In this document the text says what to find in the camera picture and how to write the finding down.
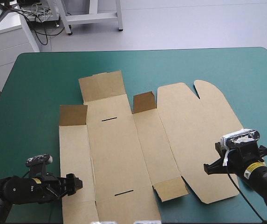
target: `white cabinet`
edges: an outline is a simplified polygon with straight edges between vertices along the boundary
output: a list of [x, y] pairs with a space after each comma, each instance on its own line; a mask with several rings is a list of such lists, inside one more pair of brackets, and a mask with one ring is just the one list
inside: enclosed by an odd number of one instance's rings
[[38, 45], [24, 17], [9, 13], [0, 22], [0, 91], [17, 56], [25, 52], [39, 52]]

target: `gray floor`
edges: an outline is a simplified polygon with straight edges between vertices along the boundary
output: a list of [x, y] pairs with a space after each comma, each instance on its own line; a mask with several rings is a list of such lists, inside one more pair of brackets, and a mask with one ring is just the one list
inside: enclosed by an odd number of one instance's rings
[[[65, 0], [71, 14], [86, 13], [85, 0]], [[121, 0], [124, 31], [117, 23], [74, 25], [49, 38], [41, 51], [190, 49], [260, 46], [267, 49], [267, 0]], [[99, 11], [115, 10], [99, 0]], [[48, 25], [48, 32], [61, 30]]]

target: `table surface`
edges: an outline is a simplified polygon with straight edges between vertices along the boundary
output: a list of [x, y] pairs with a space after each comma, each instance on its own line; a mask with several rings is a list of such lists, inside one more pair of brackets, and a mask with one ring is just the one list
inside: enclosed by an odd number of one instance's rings
[[[50, 153], [48, 170], [60, 175], [59, 105], [82, 104], [78, 78], [122, 70], [133, 95], [162, 85], [202, 79], [219, 87], [244, 127], [260, 131], [267, 146], [267, 51], [264, 48], [25, 53], [0, 95], [0, 178], [23, 175], [25, 159]], [[263, 200], [241, 189], [267, 219]], [[240, 195], [203, 204], [191, 193], [158, 203], [164, 222], [259, 222]], [[15, 205], [9, 222], [62, 222], [61, 202]]]

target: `cardboard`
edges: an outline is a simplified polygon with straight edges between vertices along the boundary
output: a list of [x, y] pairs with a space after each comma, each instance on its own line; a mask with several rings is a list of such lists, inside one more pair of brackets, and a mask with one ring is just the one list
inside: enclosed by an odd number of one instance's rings
[[60, 163], [61, 176], [74, 173], [83, 180], [83, 189], [62, 199], [64, 223], [78, 224], [99, 221], [88, 129], [85, 124], [87, 106], [60, 107]]
[[120, 71], [79, 79], [100, 221], [160, 220]]
[[132, 114], [120, 71], [79, 79], [85, 105], [63, 105], [61, 175], [75, 173], [83, 189], [63, 198], [64, 223], [160, 220], [162, 201], [188, 194], [204, 203], [237, 195], [226, 175], [207, 175], [219, 156], [214, 143], [242, 128], [223, 94], [196, 81], [200, 99], [183, 83], [134, 96]]
[[226, 174], [207, 175], [203, 164], [217, 160], [215, 142], [242, 125], [219, 89], [201, 80], [194, 85], [199, 98], [184, 83], [159, 87], [157, 109], [182, 176], [202, 202], [212, 203], [238, 191]]
[[161, 201], [188, 194], [156, 109], [152, 92], [133, 97], [134, 121], [151, 183]]
[[133, 105], [134, 113], [140, 113], [157, 108], [153, 92], [145, 92], [133, 96]]

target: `black robotic arm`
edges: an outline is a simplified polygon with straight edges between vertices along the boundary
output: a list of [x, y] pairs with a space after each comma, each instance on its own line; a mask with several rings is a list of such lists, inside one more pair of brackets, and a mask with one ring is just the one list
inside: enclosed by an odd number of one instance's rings
[[74, 174], [63, 178], [47, 173], [46, 165], [51, 162], [49, 154], [29, 158], [29, 178], [13, 176], [0, 180], [0, 224], [6, 221], [13, 204], [48, 203], [82, 188], [82, 181]]
[[204, 164], [204, 170], [209, 175], [236, 174], [264, 199], [267, 206], [267, 166], [263, 163], [267, 148], [258, 147], [259, 139], [260, 133], [252, 129], [224, 135], [215, 143], [220, 159], [211, 165]]

